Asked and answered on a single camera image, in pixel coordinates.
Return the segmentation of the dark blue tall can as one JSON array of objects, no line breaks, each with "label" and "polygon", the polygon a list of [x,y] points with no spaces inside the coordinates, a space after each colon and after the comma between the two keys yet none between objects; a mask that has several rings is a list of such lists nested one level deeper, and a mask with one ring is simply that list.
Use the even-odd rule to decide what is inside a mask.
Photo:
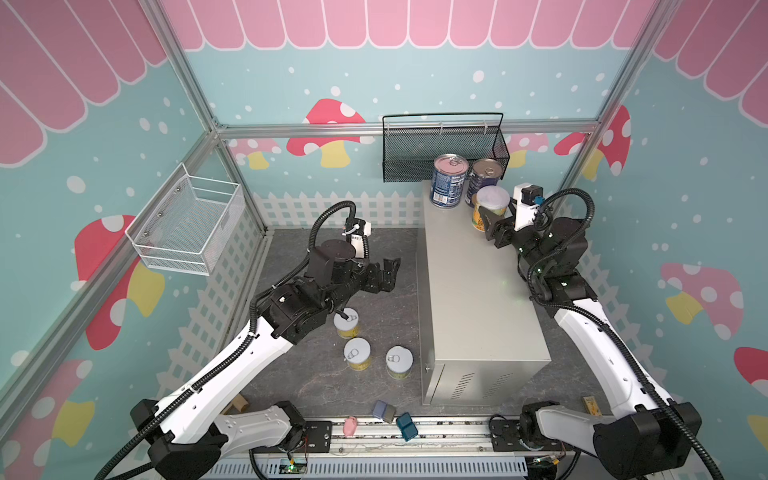
[{"label": "dark blue tall can", "polygon": [[467,178],[466,203],[474,206],[475,194],[485,186],[497,185],[504,173],[502,165],[493,159],[479,159],[469,169]]}]

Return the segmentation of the blue can pink lid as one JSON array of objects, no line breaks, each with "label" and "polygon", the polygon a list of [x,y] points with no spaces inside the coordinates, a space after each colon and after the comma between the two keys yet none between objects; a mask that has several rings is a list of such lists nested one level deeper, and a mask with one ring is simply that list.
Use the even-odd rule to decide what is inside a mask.
[{"label": "blue can pink lid", "polygon": [[434,160],[430,200],[439,208],[456,207],[461,200],[469,162],[456,154],[443,154]]}]

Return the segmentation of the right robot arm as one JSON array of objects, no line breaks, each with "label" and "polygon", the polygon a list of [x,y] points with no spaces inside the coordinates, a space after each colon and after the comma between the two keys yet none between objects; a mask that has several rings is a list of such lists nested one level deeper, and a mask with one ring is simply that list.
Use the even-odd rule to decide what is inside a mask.
[{"label": "right robot arm", "polygon": [[486,239],[498,249],[514,248],[531,302],[567,333],[610,404],[608,416],[554,401],[527,404],[518,420],[521,443],[529,448],[547,442],[569,445],[576,458],[595,457],[616,479],[681,468],[695,453],[711,478],[722,478],[697,438],[702,419],[696,408],[675,401],[640,364],[577,269],[596,213],[592,197],[579,188],[545,197],[540,186],[522,184],[507,213],[483,205],[477,211]]}]

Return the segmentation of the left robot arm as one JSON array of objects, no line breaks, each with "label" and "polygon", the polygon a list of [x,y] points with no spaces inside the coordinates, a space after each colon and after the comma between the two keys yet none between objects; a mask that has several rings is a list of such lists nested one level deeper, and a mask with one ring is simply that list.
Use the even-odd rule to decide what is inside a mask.
[{"label": "left robot arm", "polygon": [[134,406],[136,435],[97,478],[114,478],[114,469],[141,443],[149,446],[148,462],[121,473],[121,478],[154,470],[164,479],[199,479],[233,453],[261,447],[294,450],[305,435],[306,422],[290,402],[248,414],[227,415],[224,409],[262,370],[330,316],[346,318],[355,294],[394,289],[401,261],[371,261],[369,235],[369,224],[358,217],[351,200],[322,212],[310,229],[302,262],[251,299],[246,326],[233,340],[173,393]]}]

